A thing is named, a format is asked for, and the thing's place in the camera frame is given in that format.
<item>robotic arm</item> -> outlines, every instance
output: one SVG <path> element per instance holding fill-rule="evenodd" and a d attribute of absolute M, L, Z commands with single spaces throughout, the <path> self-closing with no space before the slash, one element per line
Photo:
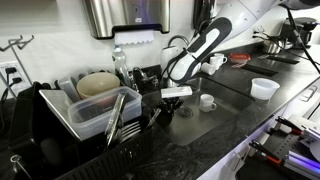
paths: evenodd
<path fill-rule="evenodd" d="M 310 9 L 319 6 L 320 0 L 229 0 L 201 36 L 168 62 L 169 78 L 185 83 L 199 71 L 200 60 L 215 47 L 242 33 L 278 5 L 292 10 Z"/>

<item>stainless steel appliance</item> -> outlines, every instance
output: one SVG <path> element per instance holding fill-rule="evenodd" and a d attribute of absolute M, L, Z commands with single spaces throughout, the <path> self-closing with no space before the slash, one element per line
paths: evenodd
<path fill-rule="evenodd" d="M 111 39 L 116 31 L 170 30 L 170 0 L 83 0 L 91 35 Z"/>
<path fill-rule="evenodd" d="M 313 18 L 295 18 L 294 19 L 295 24 L 297 26 L 297 31 L 300 34 L 300 37 L 302 39 L 302 42 L 304 45 L 307 45 L 309 41 L 311 40 L 312 30 L 315 29 L 315 27 L 318 25 L 318 22 L 316 19 Z M 293 43 L 294 49 L 300 49 L 301 45 L 296 39 L 296 36 L 293 33 L 293 28 L 290 25 L 289 20 L 285 20 L 281 31 L 280 31 L 280 37 L 287 38 L 289 42 Z"/>

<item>electrical outlet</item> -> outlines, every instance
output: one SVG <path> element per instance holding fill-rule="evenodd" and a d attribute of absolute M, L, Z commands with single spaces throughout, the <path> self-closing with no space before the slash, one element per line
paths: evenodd
<path fill-rule="evenodd" d="M 5 81 L 7 81 L 6 68 L 15 67 L 17 72 L 9 75 L 9 82 L 4 82 L 6 84 L 11 84 L 13 78 L 20 77 L 22 81 L 18 84 L 14 84 L 11 89 L 16 96 L 18 96 L 20 91 L 25 90 L 26 88 L 31 87 L 31 82 L 28 80 L 26 73 L 23 71 L 18 61 L 9 61 L 0 63 L 0 73 L 2 74 Z"/>

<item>metal hook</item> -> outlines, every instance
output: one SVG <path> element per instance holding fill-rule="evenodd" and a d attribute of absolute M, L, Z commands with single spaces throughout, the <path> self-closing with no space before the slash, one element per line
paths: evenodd
<path fill-rule="evenodd" d="M 26 47 L 27 44 L 29 44 L 29 42 L 31 42 L 34 39 L 34 36 L 31 35 L 31 39 L 29 39 L 28 41 L 24 41 L 24 42 L 20 42 L 19 44 L 23 44 L 22 46 L 20 46 L 19 44 L 17 45 L 18 48 L 20 50 L 22 50 L 24 47 Z"/>
<path fill-rule="evenodd" d="M 0 47 L 0 51 L 5 52 L 7 49 L 9 49 L 10 47 L 12 47 L 13 45 L 17 44 L 19 41 L 21 41 L 23 39 L 23 37 L 20 35 L 20 39 L 9 39 L 8 43 L 9 45 L 5 48 L 1 48 Z"/>
<path fill-rule="evenodd" d="M 27 172 L 27 170 L 22 166 L 21 162 L 21 156 L 19 155 L 13 155 L 11 158 L 10 158 L 10 161 L 12 163 L 14 163 L 14 168 L 15 168 L 15 171 L 18 171 L 17 168 L 16 168 L 16 164 L 19 165 L 19 167 L 26 173 L 26 175 L 32 180 L 30 174 Z"/>

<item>metal pot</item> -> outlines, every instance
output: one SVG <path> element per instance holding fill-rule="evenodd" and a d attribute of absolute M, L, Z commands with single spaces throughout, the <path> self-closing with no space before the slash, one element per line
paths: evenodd
<path fill-rule="evenodd" d="M 280 41 L 278 38 L 269 38 L 263 41 L 262 52 L 268 54 L 277 54 L 281 50 L 280 47 L 283 47 L 282 41 Z"/>

